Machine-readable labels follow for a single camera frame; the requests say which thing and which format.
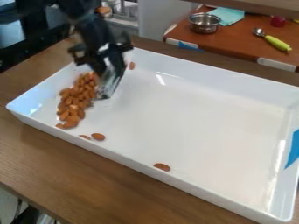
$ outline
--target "wooden table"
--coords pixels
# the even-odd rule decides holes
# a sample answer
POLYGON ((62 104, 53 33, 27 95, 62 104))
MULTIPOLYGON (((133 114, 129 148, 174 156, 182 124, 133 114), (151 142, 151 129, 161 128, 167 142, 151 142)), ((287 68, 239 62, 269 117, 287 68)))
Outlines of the wooden table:
MULTIPOLYGON (((136 47, 299 86, 294 73, 134 38, 136 47)), ((0 183, 65 223, 253 223, 71 143, 22 124, 5 105, 60 70, 67 39, 0 74, 0 183)), ((299 223, 299 197, 293 224, 299 223)))
MULTIPOLYGON (((203 6, 193 12, 212 10, 214 9, 203 6)), ((247 13, 245 18, 236 24, 220 25, 217 32, 202 35, 190 31, 188 17, 185 17, 177 23, 174 29, 165 34, 163 39, 168 43, 184 41, 209 52, 221 53, 299 73, 299 24, 288 20, 284 27, 277 28, 271 26, 270 21, 271 17, 269 16, 247 13), (264 38, 253 35, 254 27, 263 28, 266 34, 285 41, 293 50, 290 53, 277 50, 264 38)))

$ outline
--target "blue tape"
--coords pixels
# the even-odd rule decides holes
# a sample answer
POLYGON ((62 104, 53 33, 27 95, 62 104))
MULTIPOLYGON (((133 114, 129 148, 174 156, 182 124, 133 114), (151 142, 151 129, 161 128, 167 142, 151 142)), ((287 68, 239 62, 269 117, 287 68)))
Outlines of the blue tape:
POLYGON ((294 131, 293 133, 292 144, 289 151, 289 158, 284 169, 287 169, 290 165, 292 165, 297 160, 298 157, 299 157, 299 129, 294 131))
POLYGON ((197 51, 197 52, 200 52, 200 53, 205 52, 205 50, 203 50, 203 49, 198 49, 197 47, 186 45, 181 41, 178 41, 178 47, 184 48, 184 49, 189 49, 189 50, 194 50, 194 51, 197 51))

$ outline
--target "wall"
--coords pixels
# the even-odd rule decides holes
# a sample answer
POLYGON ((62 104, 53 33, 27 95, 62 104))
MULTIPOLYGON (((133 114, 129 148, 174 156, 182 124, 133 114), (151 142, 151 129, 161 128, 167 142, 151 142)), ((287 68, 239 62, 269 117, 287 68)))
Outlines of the wall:
POLYGON ((138 0, 139 36, 162 40, 166 29, 191 10, 181 0, 138 0))

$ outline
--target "red object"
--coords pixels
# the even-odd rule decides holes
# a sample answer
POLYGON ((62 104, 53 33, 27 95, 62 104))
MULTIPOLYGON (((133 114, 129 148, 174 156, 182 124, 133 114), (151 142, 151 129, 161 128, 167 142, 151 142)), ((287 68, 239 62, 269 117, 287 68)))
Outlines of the red object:
POLYGON ((271 25, 275 27, 283 27, 286 24, 284 17, 273 16, 271 19, 271 25))

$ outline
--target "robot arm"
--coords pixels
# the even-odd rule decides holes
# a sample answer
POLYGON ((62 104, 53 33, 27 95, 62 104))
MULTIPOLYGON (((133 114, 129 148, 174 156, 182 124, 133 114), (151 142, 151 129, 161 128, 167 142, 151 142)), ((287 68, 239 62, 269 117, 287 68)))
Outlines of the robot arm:
POLYGON ((21 14, 29 13, 47 4, 57 4, 69 22, 81 35, 82 44, 68 52, 80 66, 88 64, 100 77, 97 98, 109 98, 115 91, 125 71, 122 54, 133 49, 130 38, 123 33, 124 43, 118 44, 101 14, 94 14, 95 0, 26 0, 18 8, 21 14))

